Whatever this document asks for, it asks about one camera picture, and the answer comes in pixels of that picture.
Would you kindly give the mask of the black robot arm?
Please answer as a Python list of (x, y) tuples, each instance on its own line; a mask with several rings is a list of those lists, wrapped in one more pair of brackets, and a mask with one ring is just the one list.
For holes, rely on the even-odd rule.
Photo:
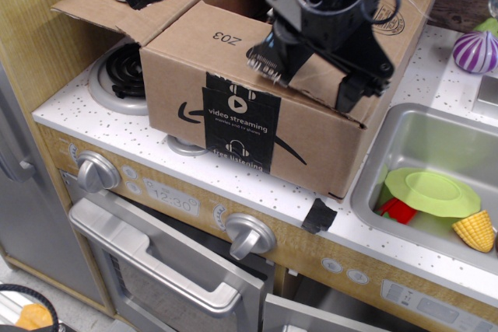
[[(373, 27), (391, 21), (374, 18), (380, 0), (265, 0), (272, 30), (247, 53), (248, 65), (267, 79), (288, 86), (317, 54), (345, 73), (335, 109), (349, 113), (366, 96), (381, 96), (394, 73)], [(395, 0), (398, 9), (401, 0)]]

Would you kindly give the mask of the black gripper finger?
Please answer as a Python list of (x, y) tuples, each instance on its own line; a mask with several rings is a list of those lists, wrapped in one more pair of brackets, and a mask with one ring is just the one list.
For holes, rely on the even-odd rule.
[(264, 78), (288, 86), (312, 54), (286, 24), (273, 24), (268, 36), (251, 47), (246, 57), (247, 65)]
[(349, 113), (363, 96), (365, 79), (361, 75), (345, 76), (338, 89), (336, 110)]

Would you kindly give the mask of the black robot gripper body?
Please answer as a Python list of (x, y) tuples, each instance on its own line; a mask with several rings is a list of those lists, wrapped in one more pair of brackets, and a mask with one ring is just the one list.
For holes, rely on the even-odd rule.
[(365, 79), (363, 96), (384, 93), (394, 66), (373, 35), (380, 0), (265, 1), (272, 10), (272, 25), (286, 24), (312, 55), (345, 76), (361, 75)]

